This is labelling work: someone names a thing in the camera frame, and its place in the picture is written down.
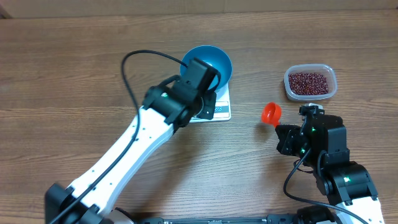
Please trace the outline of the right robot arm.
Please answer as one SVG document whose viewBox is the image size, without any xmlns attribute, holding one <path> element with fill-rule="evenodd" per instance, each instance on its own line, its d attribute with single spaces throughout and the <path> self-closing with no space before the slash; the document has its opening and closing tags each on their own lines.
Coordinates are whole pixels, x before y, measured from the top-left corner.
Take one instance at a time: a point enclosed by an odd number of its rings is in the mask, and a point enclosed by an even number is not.
<svg viewBox="0 0 398 224">
<path fill-rule="evenodd" d="M 293 223 L 384 223 L 376 186 L 364 166 L 350 159 L 346 128 L 333 115 L 305 115 L 303 124 L 275 127 L 277 150 L 311 167 L 327 203 L 306 200 Z"/>
</svg>

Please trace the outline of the red scoop with blue handle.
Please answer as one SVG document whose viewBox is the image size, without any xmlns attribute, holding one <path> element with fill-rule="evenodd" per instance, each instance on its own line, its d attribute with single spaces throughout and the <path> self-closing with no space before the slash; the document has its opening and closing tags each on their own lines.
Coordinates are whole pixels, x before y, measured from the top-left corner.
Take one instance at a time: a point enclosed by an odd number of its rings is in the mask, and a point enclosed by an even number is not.
<svg viewBox="0 0 398 224">
<path fill-rule="evenodd" d="M 282 109 L 281 107 L 274 103 L 270 102 L 265 105 L 262 114 L 261 114 L 261 121 L 265 124 L 272 125 L 273 127 L 278 126 L 280 117 L 282 116 Z"/>
</svg>

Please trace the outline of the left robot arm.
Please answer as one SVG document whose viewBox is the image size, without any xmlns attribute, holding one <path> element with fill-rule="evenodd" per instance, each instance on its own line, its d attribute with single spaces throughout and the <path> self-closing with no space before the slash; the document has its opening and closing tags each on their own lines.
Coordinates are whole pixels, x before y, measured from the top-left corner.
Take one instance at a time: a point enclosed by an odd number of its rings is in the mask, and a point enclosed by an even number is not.
<svg viewBox="0 0 398 224">
<path fill-rule="evenodd" d="M 220 72 L 192 59 L 184 75 L 148 89 L 127 130 L 67 188 L 53 184 L 45 193 L 46 223 L 132 223 L 114 210 L 119 195 L 147 158 L 194 116 L 212 119 Z"/>
</svg>

